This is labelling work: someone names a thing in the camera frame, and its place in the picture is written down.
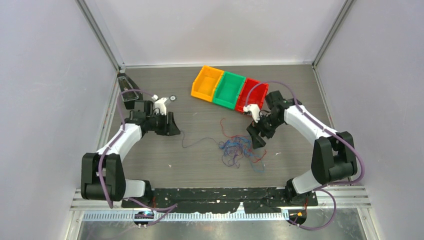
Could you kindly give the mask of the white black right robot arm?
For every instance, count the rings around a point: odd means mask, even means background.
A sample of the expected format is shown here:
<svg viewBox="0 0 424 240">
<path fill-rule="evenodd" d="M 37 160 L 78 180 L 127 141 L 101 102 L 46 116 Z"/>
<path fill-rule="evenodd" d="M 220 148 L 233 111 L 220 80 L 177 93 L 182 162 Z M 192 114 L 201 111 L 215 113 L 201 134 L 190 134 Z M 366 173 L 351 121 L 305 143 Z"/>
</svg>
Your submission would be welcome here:
<svg viewBox="0 0 424 240">
<path fill-rule="evenodd" d="M 288 203 L 299 205 L 312 191 L 357 174 L 358 162 L 350 133 L 326 126 L 297 99 L 285 99 L 278 90 L 266 95 L 265 102 L 269 108 L 266 113 L 254 103 L 243 107 L 244 113 L 253 119 L 246 130 L 254 149 L 264 147 L 264 138 L 272 138 L 282 124 L 294 127 L 313 146 L 310 169 L 286 182 L 283 197 Z"/>
</svg>

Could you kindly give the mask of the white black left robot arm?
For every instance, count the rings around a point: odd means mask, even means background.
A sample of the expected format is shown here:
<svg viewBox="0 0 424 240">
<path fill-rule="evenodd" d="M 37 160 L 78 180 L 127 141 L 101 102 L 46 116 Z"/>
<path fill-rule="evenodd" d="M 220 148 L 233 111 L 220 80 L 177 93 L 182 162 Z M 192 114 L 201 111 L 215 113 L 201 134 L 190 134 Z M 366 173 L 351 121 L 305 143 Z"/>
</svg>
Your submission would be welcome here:
<svg viewBox="0 0 424 240">
<path fill-rule="evenodd" d="M 181 133 L 173 112 L 167 111 L 169 103 L 166 97 L 156 101 L 137 100 L 113 138 L 96 152 L 82 157 L 80 194 L 83 199 L 119 202 L 134 198 L 141 207 L 153 202 L 149 181 L 126 178 L 123 160 L 148 132 L 159 136 Z"/>
</svg>

